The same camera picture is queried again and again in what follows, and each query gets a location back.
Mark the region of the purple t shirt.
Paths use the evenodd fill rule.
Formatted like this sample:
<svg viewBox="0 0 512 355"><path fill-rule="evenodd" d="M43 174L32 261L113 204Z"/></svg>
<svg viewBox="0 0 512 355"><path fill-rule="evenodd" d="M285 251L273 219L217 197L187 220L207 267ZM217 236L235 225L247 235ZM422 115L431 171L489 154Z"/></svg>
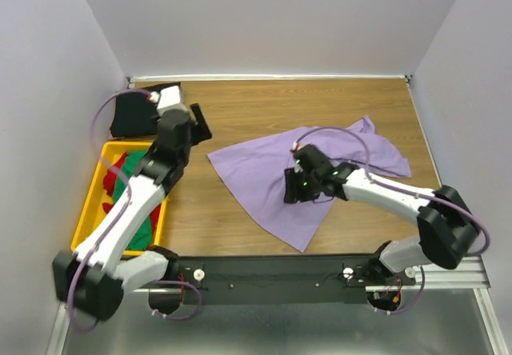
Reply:
<svg viewBox="0 0 512 355"><path fill-rule="evenodd" d="M265 231L303 252L329 213L331 197L288 205L284 170L293 166L294 142L317 146L332 163L347 161L363 166L370 150L370 171L392 178L409 178L409 162L365 116L346 132L299 127L214 151L208 158L241 207Z"/></svg>

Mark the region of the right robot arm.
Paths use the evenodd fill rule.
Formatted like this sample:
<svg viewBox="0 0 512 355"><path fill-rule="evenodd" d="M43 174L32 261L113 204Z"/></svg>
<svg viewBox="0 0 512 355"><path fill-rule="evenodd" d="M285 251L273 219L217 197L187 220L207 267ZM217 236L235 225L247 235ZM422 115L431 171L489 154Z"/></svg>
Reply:
<svg viewBox="0 0 512 355"><path fill-rule="evenodd" d="M295 146L291 153L295 165L285 171L286 204L325 195L364 202L416 225L417 235L383 243L355 270L354 277L361 281L384 285L420 265L456 269L480 234L458 191L447 185L437 190L418 188L369 174L352 163L334 166L312 144Z"/></svg>

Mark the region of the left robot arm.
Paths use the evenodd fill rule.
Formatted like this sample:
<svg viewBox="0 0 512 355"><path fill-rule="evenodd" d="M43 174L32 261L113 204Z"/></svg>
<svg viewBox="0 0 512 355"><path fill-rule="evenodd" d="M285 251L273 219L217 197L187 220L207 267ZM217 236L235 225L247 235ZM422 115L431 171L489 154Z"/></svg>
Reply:
<svg viewBox="0 0 512 355"><path fill-rule="evenodd" d="M129 261L122 256L142 222L182 178L191 148L211 137L199 104L162 112L157 137L132 176L118 173L126 188L113 209L76 249L59 252L52 262L56 296L72 321L78 311L107 321L127 293L146 284L197 289L183 280L178 257L168 249L154 246Z"/></svg>

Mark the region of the folded black t shirt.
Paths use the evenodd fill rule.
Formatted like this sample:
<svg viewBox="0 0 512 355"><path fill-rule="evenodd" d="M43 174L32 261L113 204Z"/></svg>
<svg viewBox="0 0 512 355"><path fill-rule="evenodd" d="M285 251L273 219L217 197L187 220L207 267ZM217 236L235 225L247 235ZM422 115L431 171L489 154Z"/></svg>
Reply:
<svg viewBox="0 0 512 355"><path fill-rule="evenodd" d="M150 100L152 92L160 92L180 82L160 83L143 88L133 88L115 99L114 118L110 125L112 138L142 138L154 136L160 116Z"/></svg>

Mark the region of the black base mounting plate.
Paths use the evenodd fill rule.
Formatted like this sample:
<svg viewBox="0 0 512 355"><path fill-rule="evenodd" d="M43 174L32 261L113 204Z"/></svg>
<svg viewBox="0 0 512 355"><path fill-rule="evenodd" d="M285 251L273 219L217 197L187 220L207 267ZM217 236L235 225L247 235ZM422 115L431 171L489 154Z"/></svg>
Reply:
<svg viewBox="0 0 512 355"><path fill-rule="evenodd" d="M187 305L365 304L371 287L390 304L398 288L415 284L404 272L372 274L375 262L363 253L181 256L171 275L146 287L148 304L170 317Z"/></svg>

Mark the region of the red t shirt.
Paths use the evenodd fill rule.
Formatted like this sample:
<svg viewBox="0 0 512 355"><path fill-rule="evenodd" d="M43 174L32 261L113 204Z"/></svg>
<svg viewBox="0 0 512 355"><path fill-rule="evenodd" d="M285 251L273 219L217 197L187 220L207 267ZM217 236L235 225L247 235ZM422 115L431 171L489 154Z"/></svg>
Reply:
<svg viewBox="0 0 512 355"><path fill-rule="evenodd" d="M124 153L116 162L115 166L120 169L128 178L133 174L135 166L141 159L143 152L141 150ZM118 180L116 174L107 171L107 174L102 181L103 189L106 195L111 198L111 202L103 202L102 209L105 213L109 213L114 206L114 203L119 199L125 189L123 181ZM142 228L144 230L150 229L154 233L157 229L158 219L161 212L161 206L155 207L150 216L143 222Z"/></svg>

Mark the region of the green t shirt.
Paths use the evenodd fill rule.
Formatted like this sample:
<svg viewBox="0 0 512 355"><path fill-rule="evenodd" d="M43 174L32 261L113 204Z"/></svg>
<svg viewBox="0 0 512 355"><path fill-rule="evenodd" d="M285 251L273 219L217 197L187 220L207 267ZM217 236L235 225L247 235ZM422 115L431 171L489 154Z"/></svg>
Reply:
<svg viewBox="0 0 512 355"><path fill-rule="evenodd" d="M140 225L133 238L130 240L130 243L126 247L127 250L142 251L145 250L152 242L154 233L152 233L150 229L144 230L142 228L142 224Z"/></svg>

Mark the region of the yellow plastic bin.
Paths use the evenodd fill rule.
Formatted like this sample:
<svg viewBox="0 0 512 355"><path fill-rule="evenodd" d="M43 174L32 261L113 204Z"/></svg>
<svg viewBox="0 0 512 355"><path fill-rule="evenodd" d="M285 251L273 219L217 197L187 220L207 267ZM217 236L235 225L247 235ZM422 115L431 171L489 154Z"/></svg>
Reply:
<svg viewBox="0 0 512 355"><path fill-rule="evenodd" d="M152 141L150 140L114 140L106 142L102 147L101 155L110 163L116 163L124 153L132 150L148 150ZM95 228L106 216L102 207L103 203L111 203L112 199L103 188L103 178L107 175L107 168L98 161L90 188L82 207L80 218L74 232L70 249L75 250L86 238L88 238ZM156 208L158 217L153 212L154 228L152 233L151 245L161 245L163 243L163 228L165 225L165 213L168 199L165 198L161 205Z"/></svg>

